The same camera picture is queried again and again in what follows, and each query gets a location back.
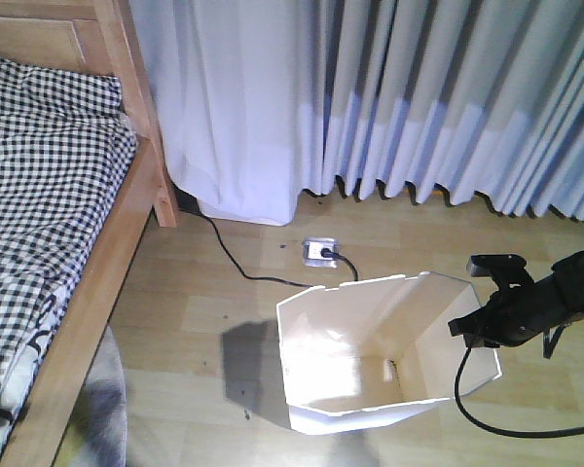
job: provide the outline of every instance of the black power cord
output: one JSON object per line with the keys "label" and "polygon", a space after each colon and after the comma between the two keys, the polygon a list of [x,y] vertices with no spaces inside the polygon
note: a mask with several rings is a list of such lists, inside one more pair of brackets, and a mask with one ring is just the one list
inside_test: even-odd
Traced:
{"label": "black power cord", "polygon": [[[214,221],[212,219],[210,219],[207,216],[204,216],[200,212],[195,212],[193,210],[184,210],[181,207],[180,207],[180,210],[182,210],[184,212],[188,212],[190,214],[193,214],[194,216],[201,217],[202,219],[207,221],[212,226],[212,228],[214,229],[214,232],[216,233],[216,238],[218,238],[218,242],[221,245],[221,248],[223,248],[223,251],[225,251],[225,253],[227,254],[227,257],[230,259],[230,261],[234,264],[236,269],[240,272],[242,277],[244,277],[245,279],[268,280],[270,282],[278,282],[280,284],[291,285],[293,287],[313,287],[312,284],[304,284],[303,282],[295,282],[293,280],[282,279],[280,277],[255,276],[255,275],[247,274],[244,271],[244,269],[242,268],[242,266],[240,265],[240,263],[236,260],[236,258],[234,258],[234,255],[232,255],[232,252],[225,245],[225,242],[223,241],[223,237],[221,236],[221,233],[219,232],[218,227],[216,227],[216,224],[214,223]],[[352,270],[352,275],[354,277],[354,280],[355,281],[359,280],[359,275],[357,274],[357,269],[355,268],[355,266],[352,264],[352,262],[348,258],[340,255],[339,253],[333,253],[328,248],[323,248],[323,250],[320,253],[322,254],[322,256],[324,258],[333,258],[335,260],[341,260],[341,261],[345,262],[348,265],[348,267],[350,268],[350,270]]]}
{"label": "black power cord", "polygon": [[[481,323],[479,327],[479,331],[476,333],[476,338],[473,341],[476,341],[478,336],[480,335],[480,330],[484,327],[484,322]],[[471,354],[472,347],[467,346],[467,350],[465,350],[465,354],[463,355],[463,359],[458,366],[458,371],[456,372],[455,378],[455,402],[456,406],[463,414],[465,418],[467,418],[471,423],[476,425],[483,430],[489,431],[490,433],[494,433],[495,435],[500,436],[507,436],[510,438],[526,438],[526,439],[551,439],[551,438],[566,438],[569,436],[577,436],[577,435],[584,435],[584,426],[576,426],[573,428],[565,428],[560,430],[549,430],[549,431],[516,431],[516,430],[506,430],[503,428],[497,428],[495,426],[488,425],[487,423],[479,420],[474,415],[472,415],[463,405],[462,401],[460,400],[460,378],[463,374],[463,370],[465,369],[465,364],[467,363],[467,359]]]}
{"label": "black power cord", "polygon": [[352,261],[349,260],[346,256],[331,251],[328,248],[322,248],[322,250],[320,250],[320,254],[322,255],[322,258],[332,258],[334,260],[343,261],[344,263],[347,264],[347,266],[350,268],[350,271],[352,272],[352,280],[354,280],[355,282],[359,280],[359,273],[357,272],[357,268],[354,266]]}

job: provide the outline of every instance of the black and white checkered bedding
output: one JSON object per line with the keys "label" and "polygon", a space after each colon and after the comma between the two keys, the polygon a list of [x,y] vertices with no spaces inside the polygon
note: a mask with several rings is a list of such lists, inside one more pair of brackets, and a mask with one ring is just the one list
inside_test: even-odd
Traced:
{"label": "black and white checkered bedding", "polygon": [[134,154],[120,108],[115,78],[0,58],[0,449]]}

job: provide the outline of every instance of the bed post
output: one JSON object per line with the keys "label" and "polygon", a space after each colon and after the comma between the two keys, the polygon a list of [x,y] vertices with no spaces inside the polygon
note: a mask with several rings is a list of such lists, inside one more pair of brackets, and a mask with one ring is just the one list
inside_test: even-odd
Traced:
{"label": "bed post", "polygon": [[128,0],[93,0],[92,3],[114,75],[123,85],[126,111],[138,133],[149,139],[154,148],[160,174],[160,189],[154,204],[158,223],[161,227],[176,227],[179,208],[166,171],[156,108]]}

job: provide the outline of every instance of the white box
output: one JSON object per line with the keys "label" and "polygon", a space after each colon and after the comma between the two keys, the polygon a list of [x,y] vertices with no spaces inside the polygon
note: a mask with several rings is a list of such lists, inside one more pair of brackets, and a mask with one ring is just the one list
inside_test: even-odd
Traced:
{"label": "white box", "polygon": [[[277,304],[291,427],[386,426],[451,400],[465,345],[448,321],[479,306],[469,282],[434,272],[312,287]],[[475,348],[461,391],[500,376],[496,351]]]}

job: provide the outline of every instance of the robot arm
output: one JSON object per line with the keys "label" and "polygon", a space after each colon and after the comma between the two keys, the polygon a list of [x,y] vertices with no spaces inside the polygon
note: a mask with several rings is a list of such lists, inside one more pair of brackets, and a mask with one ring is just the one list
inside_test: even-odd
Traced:
{"label": "robot arm", "polygon": [[584,319],[584,251],[552,266],[552,274],[534,282],[518,255],[472,256],[472,276],[490,276],[497,284],[486,305],[450,321],[453,336],[463,335],[468,347],[517,346],[558,327],[545,356],[549,358],[562,330]]}

